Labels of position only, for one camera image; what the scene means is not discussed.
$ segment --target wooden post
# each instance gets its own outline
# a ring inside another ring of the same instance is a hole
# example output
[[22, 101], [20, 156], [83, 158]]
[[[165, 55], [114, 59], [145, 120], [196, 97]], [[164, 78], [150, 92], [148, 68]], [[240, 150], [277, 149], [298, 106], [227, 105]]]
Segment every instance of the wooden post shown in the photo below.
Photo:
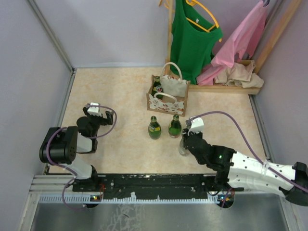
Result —
[[[167, 46], [167, 58], [166, 63], [170, 62], [171, 57], [171, 31], [172, 31], [172, 11], [173, 11], [173, 0], [169, 0], [169, 22], [168, 22], [168, 46]], [[166, 66], [165, 75], [169, 74], [170, 66]]]
[[268, 42], [266, 43], [265, 47], [262, 50], [262, 53], [256, 60], [256, 68], [255, 73], [258, 73], [263, 64], [265, 63], [267, 57], [269, 56], [271, 50], [274, 48], [276, 42], [278, 41], [280, 35], [283, 33], [284, 29], [288, 25], [289, 21], [293, 17], [295, 11], [299, 7], [302, 0], [292, 0], [289, 4], [288, 8], [284, 12], [282, 18], [280, 19], [279, 23], [276, 25], [271, 37], [269, 38]]

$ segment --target green glass bottle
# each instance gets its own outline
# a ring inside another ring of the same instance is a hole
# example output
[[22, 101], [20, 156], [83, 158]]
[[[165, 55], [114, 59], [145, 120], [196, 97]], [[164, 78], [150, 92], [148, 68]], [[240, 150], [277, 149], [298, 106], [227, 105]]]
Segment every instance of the green glass bottle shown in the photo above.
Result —
[[[159, 77], [159, 76], [155, 76], [154, 80], [155, 80], [155, 82], [154, 82], [154, 84], [153, 84], [153, 90], [152, 90], [152, 93], [151, 93], [151, 95], [152, 95], [153, 97], [154, 97], [154, 95], [155, 95], [156, 93], [158, 93], [158, 92], [160, 92], [160, 93], [163, 93], [163, 92], [164, 92], [164, 91], [163, 91], [163, 87], [162, 87], [162, 85], [160, 84], [160, 77]], [[162, 96], [162, 95], [158, 95], [157, 98], [162, 99], [163, 96]]]
[[159, 123], [155, 116], [151, 117], [151, 122], [148, 127], [149, 135], [153, 140], [157, 140], [160, 135], [162, 134], [162, 128], [160, 127]]
[[182, 132], [182, 125], [179, 121], [179, 115], [175, 114], [173, 116], [173, 120], [169, 124], [169, 135], [172, 138], [177, 138], [180, 136]]

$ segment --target basket handle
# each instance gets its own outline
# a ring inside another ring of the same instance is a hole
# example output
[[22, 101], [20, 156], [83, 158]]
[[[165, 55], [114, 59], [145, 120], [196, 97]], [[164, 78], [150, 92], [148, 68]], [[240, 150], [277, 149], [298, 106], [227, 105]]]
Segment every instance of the basket handle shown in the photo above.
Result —
[[175, 68], [176, 68], [176, 69], [178, 70], [178, 72], [179, 72], [180, 79], [183, 80], [182, 72], [181, 72], [180, 68], [179, 68], [175, 63], [173, 63], [173, 62], [168, 62], [168, 63], [166, 63], [166, 64], [163, 66], [163, 70], [162, 70], [162, 73], [160, 74], [160, 77], [163, 76], [163, 74], [164, 74], [164, 72], [165, 72], [165, 67], [166, 67], [167, 65], [169, 65], [169, 64], [175, 66]]
[[174, 100], [174, 103], [177, 103], [177, 102], [178, 102], [177, 98], [175, 98], [175, 97], [172, 96], [172, 95], [168, 95], [168, 94], [166, 94], [166, 93], [157, 92], [157, 93], [155, 93], [154, 98], [157, 98], [157, 97], [156, 97], [157, 95], [164, 95], [164, 96], [167, 96], [167, 97], [169, 97], [169, 98], [172, 98], [172, 99]]

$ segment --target gray wall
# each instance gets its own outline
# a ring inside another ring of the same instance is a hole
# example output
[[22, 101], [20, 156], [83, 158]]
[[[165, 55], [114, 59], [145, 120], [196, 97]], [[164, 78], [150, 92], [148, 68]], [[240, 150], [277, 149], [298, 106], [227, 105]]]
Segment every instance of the gray wall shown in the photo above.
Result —
[[[277, 0], [270, 1], [270, 9]], [[74, 67], [162, 65], [168, 10], [159, 0], [36, 0]], [[224, 33], [216, 52], [258, 0], [200, 0]], [[209, 15], [194, 6], [210, 22]]]
[[17, 229], [70, 72], [25, 0], [0, 3], [0, 230]]
[[[303, 1], [259, 72], [265, 84], [257, 104], [276, 162], [282, 164], [308, 164], [307, 12]], [[308, 230], [308, 208], [298, 209]]]

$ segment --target green shirt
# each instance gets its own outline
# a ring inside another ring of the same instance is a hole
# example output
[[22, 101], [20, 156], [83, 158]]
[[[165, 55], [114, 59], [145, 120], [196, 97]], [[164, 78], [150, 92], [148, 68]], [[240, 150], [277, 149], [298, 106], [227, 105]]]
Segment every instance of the green shirt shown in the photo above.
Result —
[[[205, 29], [209, 29], [213, 24], [203, 18], [185, 0], [176, 0], [172, 24], [171, 61], [179, 66], [183, 79], [190, 80], [191, 84], [197, 84], [197, 76], [205, 65], [211, 63], [212, 49], [223, 34], [220, 27], [214, 27], [208, 33], [191, 24], [186, 17]], [[179, 74], [175, 67], [171, 66], [171, 70]]]

